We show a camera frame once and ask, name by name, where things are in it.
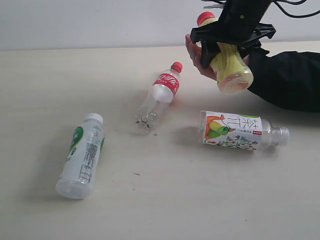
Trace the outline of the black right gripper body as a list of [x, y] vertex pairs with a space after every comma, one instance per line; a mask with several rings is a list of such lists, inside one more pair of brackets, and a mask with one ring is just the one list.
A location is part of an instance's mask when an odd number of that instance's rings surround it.
[[270, 0], [227, 0], [218, 19], [221, 27], [217, 42], [238, 43], [248, 39], [271, 3]]

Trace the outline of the person's open bare hand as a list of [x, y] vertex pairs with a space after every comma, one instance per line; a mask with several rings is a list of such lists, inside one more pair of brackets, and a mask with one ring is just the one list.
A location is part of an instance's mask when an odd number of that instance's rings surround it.
[[203, 68], [201, 65], [201, 53], [202, 53], [202, 48], [196, 44], [193, 44], [190, 38], [190, 35], [187, 34], [185, 36], [185, 47], [187, 49], [187, 52], [189, 54], [190, 59], [193, 62], [194, 67], [197, 68], [199, 73], [202, 76], [205, 76], [207, 78], [210, 78], [214, 81], [217, 80], [217, 76], [215, 71], [208, 67], [208, 68]]

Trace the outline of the black sleeved forearm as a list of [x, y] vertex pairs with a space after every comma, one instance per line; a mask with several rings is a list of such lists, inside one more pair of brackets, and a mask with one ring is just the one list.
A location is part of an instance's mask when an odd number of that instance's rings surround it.
[[320, 54], [285, 51], [273, 56], [253, 51], [248, 66], [254, 80], [248, 88], [284, 110], [320, 112]]

